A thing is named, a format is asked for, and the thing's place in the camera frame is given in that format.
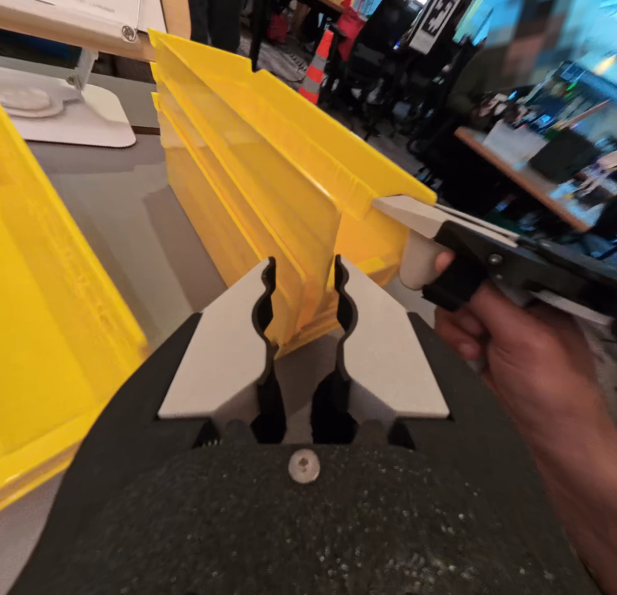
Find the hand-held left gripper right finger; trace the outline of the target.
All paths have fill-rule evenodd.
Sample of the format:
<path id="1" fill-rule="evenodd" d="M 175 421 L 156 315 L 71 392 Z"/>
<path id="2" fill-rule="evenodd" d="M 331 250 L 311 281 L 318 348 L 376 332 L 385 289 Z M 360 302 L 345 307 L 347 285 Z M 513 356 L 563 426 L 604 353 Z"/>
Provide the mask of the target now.
<path id="1" fill-rule="evenodd" d="M 451 412 L 408 313 L 345 257 L 336 256 L 334 272 L 343 335 L 313 394 L 312 440 L 353 442 L 368 426 L 388 442 L 412 442 L 406 421 Z"/>

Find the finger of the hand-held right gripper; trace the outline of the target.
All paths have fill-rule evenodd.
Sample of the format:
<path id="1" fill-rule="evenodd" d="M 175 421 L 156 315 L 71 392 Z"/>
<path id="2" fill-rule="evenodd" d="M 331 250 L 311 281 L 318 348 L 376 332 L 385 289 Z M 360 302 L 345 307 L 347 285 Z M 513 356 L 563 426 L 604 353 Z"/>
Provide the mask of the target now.
<path id="1" fill-rule="evenodd" d="M 495 239 L 502 244 L 511 247 L 518 246 L 518 235 L 508 229 L 501 228 L 483 219 L 476 218 L 470 214 L 465 214 L 453 208 L 443 205 L 434 206 L 440 212 L 446 214 L 447 219 L 464 226 L 478 234 Z"/>
<path id="2" fill-rule="evenodd" d="M 435 238 L 443 223 L 451 220 L 443 210 L 409 196 L 378 197 L 372 206 L 427 239 Z"/>

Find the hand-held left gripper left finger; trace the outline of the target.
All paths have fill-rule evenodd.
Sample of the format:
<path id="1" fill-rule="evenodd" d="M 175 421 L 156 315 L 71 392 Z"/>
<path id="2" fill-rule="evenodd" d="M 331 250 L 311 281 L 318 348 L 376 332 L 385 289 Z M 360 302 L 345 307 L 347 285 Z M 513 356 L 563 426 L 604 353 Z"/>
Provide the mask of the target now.
<path id="1" fill-rule="evenodd" d="M 242 421 L 258 442 L 281 442 L 286 414 L 274 371 L 275 348 L 265 333 L 273 321 L 274 257 L 203 309 L 159 407 L 161 420 L 209 419 L 217 431 Z"/>

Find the grey desk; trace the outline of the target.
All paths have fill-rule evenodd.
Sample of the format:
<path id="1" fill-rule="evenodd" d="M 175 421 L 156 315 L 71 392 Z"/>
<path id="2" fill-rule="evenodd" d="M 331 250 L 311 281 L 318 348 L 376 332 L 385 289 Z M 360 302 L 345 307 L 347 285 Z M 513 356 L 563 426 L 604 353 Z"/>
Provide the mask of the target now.
<path id="1" fill-rule="evenodd" d="M 125 149 L 28 145 L 146 336 L 146 355 L 226 285 L 167 182 L 157 111 L 143 83 L 93 74 L 119 98 L 136 143 Z M 311 440 L 312 391 L 331 370 L 335 329 L 275 363 L 288 429 L 284 443 Z M 1 510 L 1 594 L 35 547 L 66 467 Z"/>

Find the person's right hand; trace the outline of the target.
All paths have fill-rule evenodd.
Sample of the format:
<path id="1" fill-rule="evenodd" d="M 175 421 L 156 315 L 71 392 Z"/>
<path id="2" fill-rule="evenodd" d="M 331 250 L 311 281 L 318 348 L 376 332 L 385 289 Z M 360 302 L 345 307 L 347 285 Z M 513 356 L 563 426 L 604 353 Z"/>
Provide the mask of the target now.
<path id="1" fill-rule="evenodd" d="M 435 309 L 435 330 L 482 379 L 526 435 L 575 432 L 612 422 L 593 357 L 571 318 L 522 308 L 485 283 L 456 312 Z"/>

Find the cluttered wooden background table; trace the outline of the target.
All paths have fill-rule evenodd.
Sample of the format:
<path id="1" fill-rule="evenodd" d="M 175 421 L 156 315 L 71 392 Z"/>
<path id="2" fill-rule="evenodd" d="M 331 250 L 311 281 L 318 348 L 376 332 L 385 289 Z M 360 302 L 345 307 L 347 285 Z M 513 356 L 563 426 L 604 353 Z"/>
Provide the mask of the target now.
<path id="1" fill-rule="evenodd" d="M 594 176 L 584 168 L 571 180 L 555 184 L 532 170 L 528 163 L 516 169 L 502 161 L 482 145 L 486 135 L 468 127 L 459 127 L 454 132 L 457 139 L 575 232 L 589 232 L 600 224 L 602 216 L 616 211 L 616 183 L 609 175 Z"/>

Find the white box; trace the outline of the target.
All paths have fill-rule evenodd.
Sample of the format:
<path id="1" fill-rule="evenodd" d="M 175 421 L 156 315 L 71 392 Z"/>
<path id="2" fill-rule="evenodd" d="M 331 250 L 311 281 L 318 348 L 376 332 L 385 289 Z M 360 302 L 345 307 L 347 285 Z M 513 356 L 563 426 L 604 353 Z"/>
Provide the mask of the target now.
<path id="1" fill-rule="evenodd" d="M 482 145 L 513 168 L 522 168 L 548 141 L 527 127 L 513 128 L 499 120 L 482 141 Z"/>

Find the black bag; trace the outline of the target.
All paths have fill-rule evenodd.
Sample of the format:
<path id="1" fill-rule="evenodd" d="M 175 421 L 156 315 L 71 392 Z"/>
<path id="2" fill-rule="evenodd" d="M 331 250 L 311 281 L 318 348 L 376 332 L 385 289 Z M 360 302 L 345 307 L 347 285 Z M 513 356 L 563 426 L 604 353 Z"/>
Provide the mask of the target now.
<path id="1" fill-rule="evenodd" d="M 558 131 L 528 160 L 529 167 L 555 184 L 571 180 L 593 164 L 601 152 L 586 137 L 566 128 Z"/>

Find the black office chair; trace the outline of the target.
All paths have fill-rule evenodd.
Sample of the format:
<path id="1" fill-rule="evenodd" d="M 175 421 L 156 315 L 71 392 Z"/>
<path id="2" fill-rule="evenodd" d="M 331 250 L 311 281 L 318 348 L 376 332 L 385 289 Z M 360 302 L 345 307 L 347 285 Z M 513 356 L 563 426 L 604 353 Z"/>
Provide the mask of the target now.
<path id="1" fill-rule="evenodd" d="M 350 94 L 353 90 L 360 92 L 352 108 L 354 117 L 366 118 L 366 99 L 377 87 L 397 44 L 422 10 L 423 6 L 413 0 L 382 0 L 360 30 L 341 77 Z"/>

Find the orange traffic cone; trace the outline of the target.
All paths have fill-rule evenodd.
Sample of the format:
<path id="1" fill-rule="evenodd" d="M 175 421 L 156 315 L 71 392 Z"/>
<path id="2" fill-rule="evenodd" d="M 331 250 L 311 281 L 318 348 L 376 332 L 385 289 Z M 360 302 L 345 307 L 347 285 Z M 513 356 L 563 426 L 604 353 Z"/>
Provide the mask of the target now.
<path id="1" fill-rule="evenodd" d="M 334 33 L 330 29 L 325 30 L 298 90 L 303 98 L 315 106 L 318 104 L 321 83 L 325 74 L 333 37 Z"/>

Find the red chair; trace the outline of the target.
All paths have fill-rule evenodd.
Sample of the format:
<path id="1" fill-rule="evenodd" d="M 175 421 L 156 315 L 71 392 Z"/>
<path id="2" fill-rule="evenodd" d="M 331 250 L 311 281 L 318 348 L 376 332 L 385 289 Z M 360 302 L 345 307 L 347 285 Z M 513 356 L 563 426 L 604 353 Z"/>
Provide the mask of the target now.
<path id="1" fill-rule="evenodd" d="M 337 41 L 337 52 L 342 61 L 348 61 L 353 44 L 365 24 L 366 19 L 353 8 L 345 10 L 345 13 L 338 20 L 339 38 Z"/>

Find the black and white tag sign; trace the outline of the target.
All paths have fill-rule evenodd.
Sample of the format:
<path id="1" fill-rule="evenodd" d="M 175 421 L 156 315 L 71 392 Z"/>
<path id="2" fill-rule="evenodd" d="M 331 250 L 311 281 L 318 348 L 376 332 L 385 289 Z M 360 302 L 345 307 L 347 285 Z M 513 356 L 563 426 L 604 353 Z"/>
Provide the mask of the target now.
<path id="1" fill-rule="evenodd" d="M 453 14 L 464 0 L 429 0 L 420 18 L 413 25 L 408 46 L 427 55 L 437 43 Z"/>

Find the red bag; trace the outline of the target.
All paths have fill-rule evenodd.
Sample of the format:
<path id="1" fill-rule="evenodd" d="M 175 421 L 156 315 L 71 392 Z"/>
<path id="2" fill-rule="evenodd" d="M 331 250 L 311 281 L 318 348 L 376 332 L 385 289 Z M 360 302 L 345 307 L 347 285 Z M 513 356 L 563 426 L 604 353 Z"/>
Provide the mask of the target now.
<path id="1" fill-rule="evenodd" d="M 286 42 L 288 29 L 289 18 L 287 12 L 272 12 L 266 28 L 266 38 L 271 43 L 284 44 Z"/>

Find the wooden instruction board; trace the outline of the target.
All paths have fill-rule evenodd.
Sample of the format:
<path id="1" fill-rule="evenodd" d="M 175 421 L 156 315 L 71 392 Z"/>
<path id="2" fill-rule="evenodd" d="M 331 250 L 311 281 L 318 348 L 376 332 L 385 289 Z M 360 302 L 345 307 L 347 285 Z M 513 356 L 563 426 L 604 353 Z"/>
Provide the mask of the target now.
<path id="1" fill-rule="evenodd" d="M 189 38 L 191 34 L 188 0 L 141 0 L 137 28 L 131 30 L 124 27 L 120 33 L 108 34 L 95 28 L 92 23 L 86 28 L 81 28 L 66 23 L 36 19 L 31 15 L 2 13 L 2 11 L 1 29 L 96 51 L 98 55 L 111 54 L 145 62 L 154 60 L 150 30 L 182 38 Z"/>

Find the printed instruction sheet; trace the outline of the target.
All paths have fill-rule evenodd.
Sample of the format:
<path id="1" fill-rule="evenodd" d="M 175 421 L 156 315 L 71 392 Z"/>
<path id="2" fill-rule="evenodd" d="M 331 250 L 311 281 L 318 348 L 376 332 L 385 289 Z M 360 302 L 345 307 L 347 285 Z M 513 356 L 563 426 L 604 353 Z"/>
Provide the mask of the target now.
<path id="1" fill-rule="evenodd" d="M 92 23 L 112 34 L 137 28 L 140 4 L 141 0 L 1 0 L 1 11 L 81 28 Z"/>

